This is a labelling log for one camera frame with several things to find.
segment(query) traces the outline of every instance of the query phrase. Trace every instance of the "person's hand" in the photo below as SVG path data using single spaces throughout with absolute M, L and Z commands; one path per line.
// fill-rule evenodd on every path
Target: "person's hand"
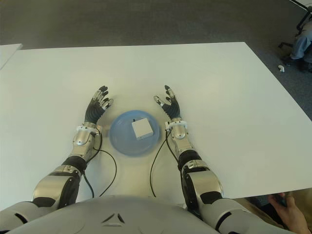
M 284 193 L 280 193 L 279 195 L 281 197 L 285 197 Z M 308 229 L 306 219 L 299 208 L 296 206 L 293 196 L 288 196 L 285 198 L 287 207 L 280 205 L 276 201 L 274 195 L 269 195 L 268 200 L 290 231 L 297 234 L 311 234 Z
M 154 96 L 154 100 L 157 102 L 158 105 L 161 106 L 161 108 L 165 111 L 165 113 L 169 116 L 170 119 L 174 118 L 180 118 L 180 107 L 179 103 L 176 100 L 176 96 L 172 89 L 165 85 L 166 94 L 169 97 L 166 97 L 167 101 L 169 101 L 170 104 L 165 103 L 163 100 L 161 100 L 158 96 Z

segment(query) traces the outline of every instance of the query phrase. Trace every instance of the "gray carpet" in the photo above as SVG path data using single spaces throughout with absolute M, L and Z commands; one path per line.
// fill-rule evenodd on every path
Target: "gray carpet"
M 245 41 L 312 119 L 312 74 L 277 48 L 305 14 L 288 0 L 2 0 L 1 44 L 24 49 Z

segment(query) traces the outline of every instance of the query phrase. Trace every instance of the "black cable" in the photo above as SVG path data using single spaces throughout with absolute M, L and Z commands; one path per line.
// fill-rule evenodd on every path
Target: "black cable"
M 114 164 L 115 164 L 115 175 L 114 175 L 114 178 L 113 178 L 112 182 L 110 183 L 110 185 L 99 195 L 99 196 L 102 196 L 111 187 L 111 185 L 113 184 L 113 182 L 114 182 L 114 180 L 116 178 L 116 175 L 117 175 L 117 164 L 116 164 L 116 161 L 115 161 L 114 157 L 109 152 L 107 152 L 105 150 L 101 150 L 101 149 L 98 149 L 97 151 L 102 151 L 104 153 L 107 153 L 113 159 Z
M 83 171 L 82 174 L 83 174 L 84 180 L 86 181 L 87 185 L 89 186 L 89 188 L 91 190 L 92 198 L 94 198 L 94 191 L 93 191 L 93 188 L 92 188 L 91 184 L 89 183 L 89 181 L 87 179 L 86 173 Z
M 177 160 L 177 158 L 176 158 L 175 154 L 172 152 L 172 150 L 171 150 L 171 148 L 170 148 L 170 146 L 169 146 L 169 143 L 168 143 L 168 138 L 167 138 L 167 137 L 166 137 L 166 143 L 167 143 L 167 146 L 168 146 L 168 148 L 169 148 L 169 150 L 170 150 L 170 152 L 171 152 L 172 156 L 175 158 L 175 160 L 176 160 L 177 164 L 179 164 L 179 161 Z
M 97 131 L 98 131 L 98 134 L 100 135 L 100 144 L 99 144 L 99 148 L 101 148 L 101 147 L 102 147 L 102 143 L 103 143 L 103 136 L 102 136 L 102 133 L 99 131 L 99 129 L 97 129 Z M 87 160 L 86 163 L 90 162 L 96 155 L 98 155 L 98 153 L 99 153 L 99 150 L 98 150 L 91 158 L 89 158 L 89 160 Z M 90 191 L 91 191 L 91 194 L 92 194 L 92 198 L 94 198 L 94 191 L 93 191 L 93 188 L 92 188 L 90 182 L 89 182 L 88 179 L 87 179 L 87 176 L 86 176 L 85 171 L 83 171 L 82 174 L 83 174 L 84 180 L 86 181 L 87 185 L 88 185 L 89 188 L 90 188 Z
M 169 133 L 166 132 L 166 139 L 163 141 L 163 143 L 161 144 L 160 148 L 158 149 L 157 154 L 156 154 L 156 156 L 155 156 L 155 158 L 154 158 L 154 161 L 153 161 L 153 163 L 152 163 L 151 170 L 150 170 L 150 186 L 151 186 L 152 193 L 153 193 L 153 196 L 154 196 L 154 197 L 156 197 L 156 195 L 155 195 L 155 193 L 154 193 L 153 186 L 152 186 L 152 170 L 153 170 L 153 166 L 154 166 L 154 163 L 155 163 L 155 161 L 156 161 L 156 158 L 157 158 L 157 156 L 158 156 L 158 154 L 159 154 L 159 151 L 161 150 L 161 148 L 162 148 L 162 146 L 164 145 L 164 143 L 167 141 L 168 136 L 169 136 Z

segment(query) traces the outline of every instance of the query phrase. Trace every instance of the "robotic arm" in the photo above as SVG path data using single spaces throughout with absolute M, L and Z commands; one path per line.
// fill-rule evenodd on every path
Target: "robotic arm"
M 20 202 L 0 212 L 0 231 L 12 230 L 24 223 L 76 202 L 81 175 L 94 157 L 93 147 L 102 127 L 99 118 L 113 100 L 105 98 L 107 87 L 100 87 L 92 97 L 82 126 L 77 127 L 73 150 L 68 158 L 36 186 L 31 202 Z
M 201 159 L 188 140 L 187 123 L 180 116 L 179 104 L 172 89 L 165 85 L 166 99 L 154 100 L 170 118 L 166 131 L 171 131 L 183 195 L 188 209 L 199 211 L 202 220 L 222 234 L 286 234 L 291 233 L 261 220 L 234 200 L 224 198 L 217 176 Z

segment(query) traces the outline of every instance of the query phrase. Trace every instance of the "white cube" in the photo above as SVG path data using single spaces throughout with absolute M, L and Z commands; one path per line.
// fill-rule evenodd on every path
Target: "white cube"
M 132 127 L 137 140 L 141 140 L 154 134 L 147 118 L 132 122 Z

